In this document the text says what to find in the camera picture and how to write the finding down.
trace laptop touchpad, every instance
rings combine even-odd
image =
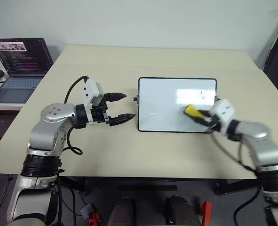
[[[25,103],[26,100],[29,97],[29,94],[31,93],[31,90],[24,89],[9,89],[6,90],[6,93],[1,98],[1,103]]]

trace laptop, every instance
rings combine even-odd
[[[43,38],[0,39],[0,61],[9,74],[0,87],[0,103],[26,103],[53,65]]]

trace laptop screen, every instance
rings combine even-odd
[[[0,61],[8,74],[46,74],[53,61],[43,38],[0,39]]]

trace white wall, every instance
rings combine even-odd
[[[0,0],[0,38],[67,44],[243,49],[261,68],[278,33],[278,0]]]

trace table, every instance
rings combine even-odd
[[[142,76],[216,78],[218,97],[231,101],[237,119],[267,124],[278,143],[278,91],[244,51],[67,46],[2,138],[0,173],[20,173],[40,111],[48,104],[62,103],[71,84],[83,75],[99,82],[104,92],[127,94],[108,104],[112,117],[137,113],[133,97]],[[82,103],[82,87],[81,83],[75,86],[68,103]],[[225,156],[208,134],[139,132],[136,123],[132,119],[114,127],[102,123],[75,130],[71,144],[84,154],[65,151],[62,175],[254,178]],[[238,143],[216,137],[237,156]],[[245,164],[252,165],[248,151],[243,152]]]
[[[5,76],[0,78],[0,81],[5,81]],[[24,104],[11,104],[11,103],[6,103],[6,104],[1,104],[0,103],[0,111],[20,111]]]

